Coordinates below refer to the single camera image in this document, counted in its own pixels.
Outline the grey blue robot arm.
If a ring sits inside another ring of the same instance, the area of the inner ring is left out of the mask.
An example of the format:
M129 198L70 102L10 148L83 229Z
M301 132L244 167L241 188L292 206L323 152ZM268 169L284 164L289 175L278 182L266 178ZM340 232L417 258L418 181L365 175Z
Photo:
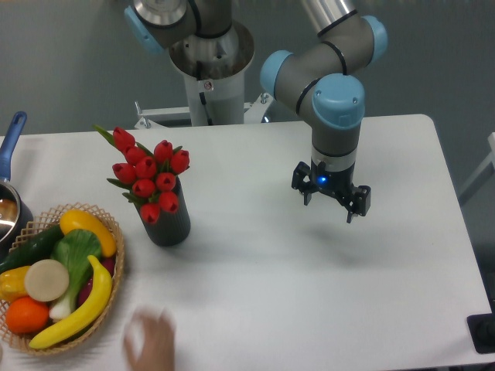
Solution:
M334 198L349 217L365 216L370 188L353 184L365 112L364 87L354 74L387 49L387 32L350 1L302 4L318 38L302 54L272 53L260 72L264 91L312 129L310 163L300 163L292 188L309 201ZM229 1L133 1L125 19L151 53L167 51L183 75L195 126L244 122L244 74L254 58L250 32Z

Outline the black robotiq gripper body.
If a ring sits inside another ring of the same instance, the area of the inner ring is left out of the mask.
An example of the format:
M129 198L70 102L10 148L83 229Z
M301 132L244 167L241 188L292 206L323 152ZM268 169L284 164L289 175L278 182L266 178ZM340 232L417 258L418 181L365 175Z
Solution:
M335 199L346 211L366 216L370 208L371 188L353 184L355 158L347 156L312 158L311 164L300 162L292 174L291 187L300 194L306 189Z

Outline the blurred human hand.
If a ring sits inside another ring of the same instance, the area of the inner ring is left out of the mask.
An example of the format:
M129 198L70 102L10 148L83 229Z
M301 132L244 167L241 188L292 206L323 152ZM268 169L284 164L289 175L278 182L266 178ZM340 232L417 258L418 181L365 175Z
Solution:
M164 311L156 312L139 309L129 322L139 325L144 338L141 351L137 352L131 338L130 327L126 328L123 338L125 358L130 370L174 370L175 363L175 327Z

